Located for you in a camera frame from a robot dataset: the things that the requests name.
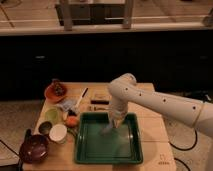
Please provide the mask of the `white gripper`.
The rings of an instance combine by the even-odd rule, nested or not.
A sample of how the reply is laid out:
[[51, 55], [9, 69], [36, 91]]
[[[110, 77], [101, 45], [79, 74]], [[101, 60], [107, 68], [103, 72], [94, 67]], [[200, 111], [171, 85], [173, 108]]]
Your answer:
[[117, 98], [109, 102], [109, 119], [113, 120], [114, 128], [119, 128], [128, 112], [128, 103]]

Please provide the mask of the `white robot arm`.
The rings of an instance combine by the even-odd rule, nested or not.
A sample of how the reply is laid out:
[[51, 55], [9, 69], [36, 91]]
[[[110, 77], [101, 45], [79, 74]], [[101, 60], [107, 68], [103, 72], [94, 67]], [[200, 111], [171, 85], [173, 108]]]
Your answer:
[[111, 95], [109, 120], [119, 127], [132, 102], [166, 117], [171, 117], [213, 138], [213, 103], [201, 100], [147, 91], [136, 86], [136, 78], [126, 73], [108, 84]]

